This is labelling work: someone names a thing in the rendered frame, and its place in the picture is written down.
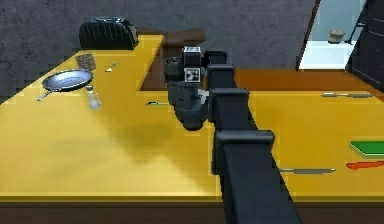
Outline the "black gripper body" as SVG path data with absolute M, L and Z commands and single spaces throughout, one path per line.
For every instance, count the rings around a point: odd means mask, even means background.
M 197 131 L 207 120 L 206 91 L 201 86 L 201 68 L 186 66 L 180 57 L 164 60 L 168 102 L 176 118 L 188 131 Z

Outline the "grey ribbed cup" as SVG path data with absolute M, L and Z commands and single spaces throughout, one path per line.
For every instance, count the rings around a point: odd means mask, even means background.
M 75 57 L 77 65 L 80 69 L 93 71 L 96 69 L 95 58 L 92 54 L 82 54 Z

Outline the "black toaster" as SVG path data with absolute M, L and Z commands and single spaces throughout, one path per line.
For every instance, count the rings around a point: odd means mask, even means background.
M 122 17 L 96 17 L 82 23 L 79 41 L 87 50 L 134 50 L 139 43 L 136 27 Z

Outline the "yellow top table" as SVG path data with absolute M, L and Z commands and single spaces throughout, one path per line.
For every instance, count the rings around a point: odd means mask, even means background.
M 37 82 L 0 104 L 0 201 L 218 200 L 209 171 L 212 125 L 188 132 L 168 105 L 146 105 L 166 103 L 165 92 L 142 87 L 161 42 L 144 35 L 134 50 L 96 53 L 99 109 L 81 90 L 38 101 L 45 92 Z M 358 160 L 351 141 L 384 141 L 384 94 L 334 71 L 241 69 L 235 79 L 250 92 L 258 127 L 275 134 L 279 166 L 336 169 L 284 172 L 293 202 L 367 207 L 357 224 L 384 224 L 384 166 L 346 167 Z

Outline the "grey frying pan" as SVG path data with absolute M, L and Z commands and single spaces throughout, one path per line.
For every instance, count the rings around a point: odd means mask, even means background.
M 70 92 L 81 89 L 87 86 L 92 80 L 93 73 L 85 69 L 71 69 L 56 72 L 41 82 L 46 92 L 39 96 L 37 100 L 42 101 L 53 92 Z

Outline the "beige round pot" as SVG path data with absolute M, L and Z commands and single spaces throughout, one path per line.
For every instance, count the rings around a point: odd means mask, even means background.
M 339 44 L 342 41 L 345 34 L 346 32 L 343 30 L 330 30 L 328 42 L 330 44 Z

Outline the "green book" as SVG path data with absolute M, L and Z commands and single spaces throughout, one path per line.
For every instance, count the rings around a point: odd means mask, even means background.
M 349 147 L 363 158 L 384 158 L 384 141 L 351 141 Z

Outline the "orange red flat utensil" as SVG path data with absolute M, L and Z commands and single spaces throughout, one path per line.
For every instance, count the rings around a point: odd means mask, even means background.
M 384 161 L 363 161 L 346 163 L 346 167 L 351 170 L 358 170 L 363 168 L 374 168 L 384 166 Z

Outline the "dark cupboard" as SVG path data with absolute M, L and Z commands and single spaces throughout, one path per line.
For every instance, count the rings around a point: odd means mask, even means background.
M 361 32 L 346 70 L 384 92 L 384 0 L 365 0 L 357 26 Z

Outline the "grey handled knife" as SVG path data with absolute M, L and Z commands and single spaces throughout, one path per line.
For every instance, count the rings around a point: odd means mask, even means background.
M 324 92 L 321 94 L 322 97 L 348 97 L 348 98 L 370 98 L 374 97 L 374 94 L 362 94 L 362 93 L 334 93 Z
M 294 173 L 294 174 L 328 174 L 336 171 L 334 168 L 279 168 L 280 172 Z

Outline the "brown door frame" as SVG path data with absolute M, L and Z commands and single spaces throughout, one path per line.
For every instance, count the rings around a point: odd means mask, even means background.
M 303 38 L 303 42 L 302 42 L 299 54 L 296 57 L 296 65 L 295 65 L 295 70 L 296 71 L 300 70 L 300 64 L 302 62 L 302 58 L 303 58 L 304 53 L 305 53 L 305 49 L 306 49 L 306 46 L 307 46 L 307 43 L 308 43 L 311 31 L 312 31 L 312 28 L 313 28 L 313 24 L 314 24 L 314 21 L 315 21 L 317 12 L 318 12 L 318 8 L 319 8 L 319 5 L 320 5 L 320 2 L 321 2 L 321 0 L 315 0 L 315 2 L 314 2 L 314 6 L 312 8 L 312 12 L 311 12 L 311 16 L 310 16 L 310 19 L 309 19 L 309 22 L 308 22 L 308 26 L 306 28 L 306 32 L 305 32 L 305 35 L 304 35 L 304 38 Z

